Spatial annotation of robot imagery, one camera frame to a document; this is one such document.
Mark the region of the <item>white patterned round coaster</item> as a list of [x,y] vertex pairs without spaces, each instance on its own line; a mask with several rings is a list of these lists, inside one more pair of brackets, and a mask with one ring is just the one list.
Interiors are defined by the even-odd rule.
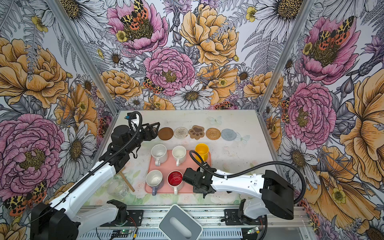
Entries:
[[184,127],[178,127],[174,130],[174,137],[176,139],[182,140],[185,139],[189,134],[189,130]]

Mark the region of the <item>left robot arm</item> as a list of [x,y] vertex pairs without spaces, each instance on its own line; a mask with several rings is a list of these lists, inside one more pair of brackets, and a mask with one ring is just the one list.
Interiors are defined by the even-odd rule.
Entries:
[[158,136],[159,122],[143,124],[143,117],[137,111],[128,113],[125,118],[127,124],[114,128],[106,152],[85,176],[49,204],[40,203],[33,208],[32,240],[75,240],[103,224],[126,221],[127,206],[117,200],[79,214],[84,203],[118,174],[130,157],[138,157],[144,141],[152,141]]

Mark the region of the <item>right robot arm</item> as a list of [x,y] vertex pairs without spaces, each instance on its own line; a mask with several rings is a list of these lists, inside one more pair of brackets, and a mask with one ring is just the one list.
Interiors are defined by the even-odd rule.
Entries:
[[213,169],[216,177],[206,170],[187,168],[183,181],[193,186],[198,194],[234,192],[250,196],[240,203],[240,214],[249,219],[257,219],[272,214],[278,218],[294,218],[294,187],[276,172],[266,170],[264,174],[242,175],[230,178],[230,173]]

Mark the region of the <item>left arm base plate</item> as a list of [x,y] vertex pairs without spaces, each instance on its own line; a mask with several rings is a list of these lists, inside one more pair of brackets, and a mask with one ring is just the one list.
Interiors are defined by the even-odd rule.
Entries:
[[101,227],[140,227],[142,225],[143,210],[127,210],[127,218],[123,222],[113,221],[101,225]]

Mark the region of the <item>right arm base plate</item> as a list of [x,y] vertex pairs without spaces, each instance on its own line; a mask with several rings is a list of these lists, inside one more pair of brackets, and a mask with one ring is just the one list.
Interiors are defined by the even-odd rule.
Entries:
[[257,219],[252,220],[245,216],[239,217],[238,209],[224,209],[224,218],[221,219],[221,222],[224,222],[226,226],[240,226],[240,225],[265,226],[266,218],[259,217]]

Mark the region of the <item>paw shaped cork coaster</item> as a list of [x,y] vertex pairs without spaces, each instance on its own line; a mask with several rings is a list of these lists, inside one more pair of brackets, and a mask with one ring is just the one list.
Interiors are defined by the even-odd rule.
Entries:
[[205,136],[205,128],[202,126],[194,125],[188,131],[191,139],[199,140]]

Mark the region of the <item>yellow mug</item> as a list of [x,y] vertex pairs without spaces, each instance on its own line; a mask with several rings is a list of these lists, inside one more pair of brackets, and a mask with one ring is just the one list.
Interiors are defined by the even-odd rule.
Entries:
[[209,157],[209,147],[206,144],[197,144],[195,147],[195,151],[203,159],[204,162],[207,161]]

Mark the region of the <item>grey blue round coaster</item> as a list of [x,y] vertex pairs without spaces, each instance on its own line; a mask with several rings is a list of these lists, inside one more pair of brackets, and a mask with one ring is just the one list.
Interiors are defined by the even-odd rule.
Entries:
[[221,131],[221,138],[225,141],[234,141],[237,137],[237,133],[232,129],[223,129]]

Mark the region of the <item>dark brown round coaster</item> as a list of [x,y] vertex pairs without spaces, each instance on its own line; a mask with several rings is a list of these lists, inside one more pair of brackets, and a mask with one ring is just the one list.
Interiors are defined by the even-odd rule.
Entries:
[[174,135],[174,131],[173,129],[169,128],[169,127],[164,127],[164,128],[161,128],[159,131],[158,131],[158,137],[162,140],[162,141],[168,141],[170,140]]

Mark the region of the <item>woven rattan round coaster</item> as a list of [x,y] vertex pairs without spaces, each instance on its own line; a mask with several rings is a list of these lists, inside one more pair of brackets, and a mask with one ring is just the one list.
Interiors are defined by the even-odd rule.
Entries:
[[217,128],[209,128],[206,131],[206,137],[212,141],[218,140],[221,137],[221,131]]

